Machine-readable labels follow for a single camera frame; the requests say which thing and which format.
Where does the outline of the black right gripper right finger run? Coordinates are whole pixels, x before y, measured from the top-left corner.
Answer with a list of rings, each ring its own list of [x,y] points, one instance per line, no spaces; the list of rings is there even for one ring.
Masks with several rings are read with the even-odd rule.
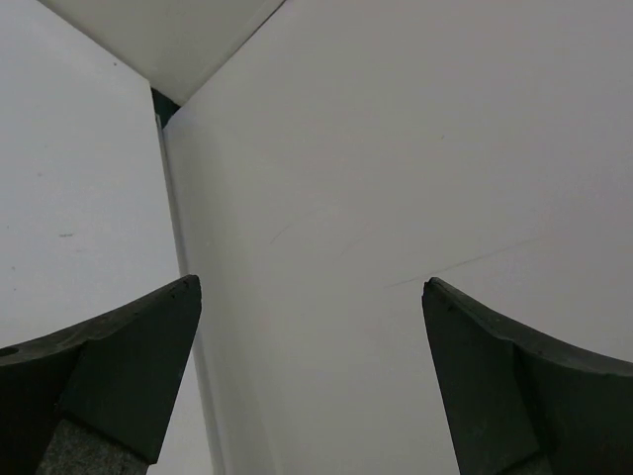
[[[462,474],[629,474],[632,365],[433,277],[421,304]]]

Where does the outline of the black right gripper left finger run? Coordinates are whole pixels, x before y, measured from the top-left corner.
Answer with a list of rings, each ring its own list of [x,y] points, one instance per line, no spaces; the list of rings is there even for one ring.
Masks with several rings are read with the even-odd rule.
[[[186,275],[1,350],[4,474],[144,474],[158,460],[202,312]]]

